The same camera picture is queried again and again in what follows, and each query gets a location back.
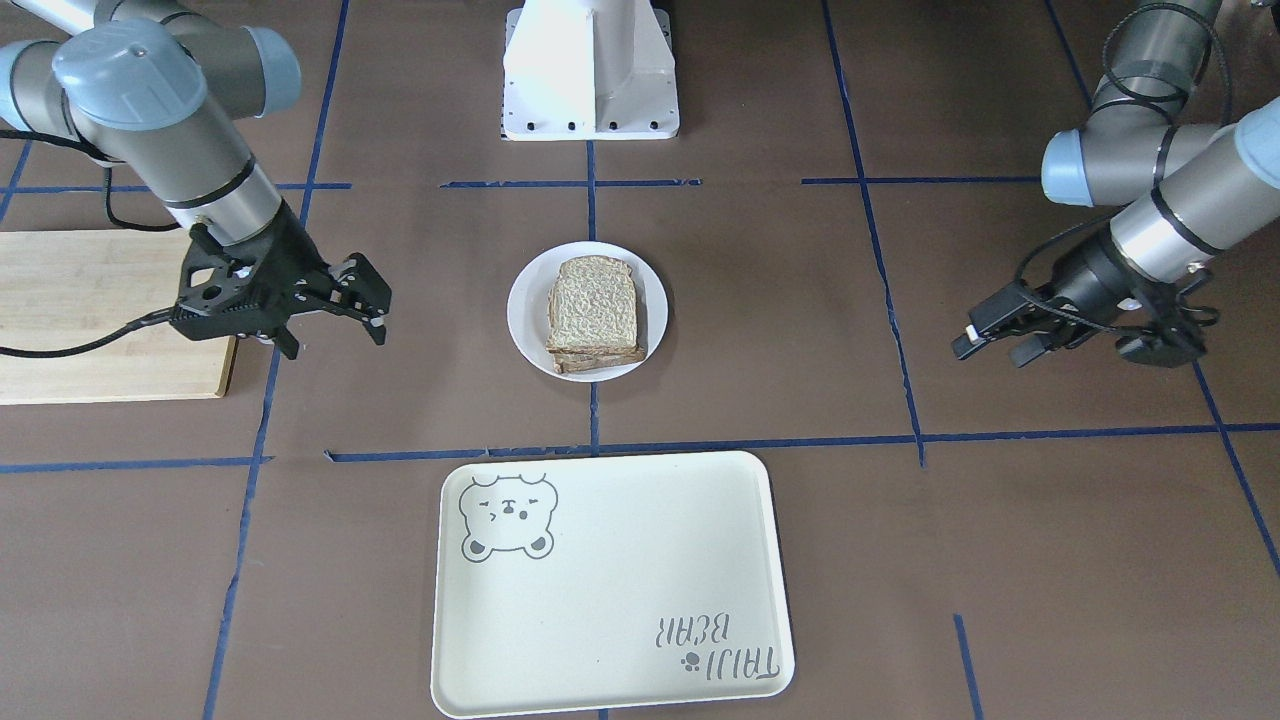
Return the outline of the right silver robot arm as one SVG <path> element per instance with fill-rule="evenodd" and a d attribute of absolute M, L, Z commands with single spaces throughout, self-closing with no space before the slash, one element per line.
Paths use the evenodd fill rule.
<path fill-rule="evenodd" d="M 326 263 L 236 128 L 297 102 L 300 61 L 275 31 L 220 26 L 178 1 L 23 1 L 65 32 L 3 47 L 6 138 L 73 149 L 129 167 L 189 236 L 174 304 L 100 340 L 9 357 L 87 354 L 166 323 L 192 341 L 255 337 L 296 357 L 291 318 L 330 313 L 387 341 L 392 291 L 352 254 Z"/>

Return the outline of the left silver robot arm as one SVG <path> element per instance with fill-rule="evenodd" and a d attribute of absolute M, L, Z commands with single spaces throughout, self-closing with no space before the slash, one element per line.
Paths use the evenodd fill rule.
<path fill-rule="evenodd" d="M 1016 337 L 1025 366 L 1098 334 L 1129 363 L 1175 368 L 1204 355 L 1217 310 L 1190 293 L 1212 259 L 1277 219 L 1277 104 L 1233 115 L 1217 1 L 1143 1 L 1103 45 L 1091 114 L 1048 142 L 1041 167 L 1053 202 L 1111 208 L 1079 225 L 1080 243 L 1041 286 L 1012 281 L 969 313 L 952 343 L 964 360 Z"/>

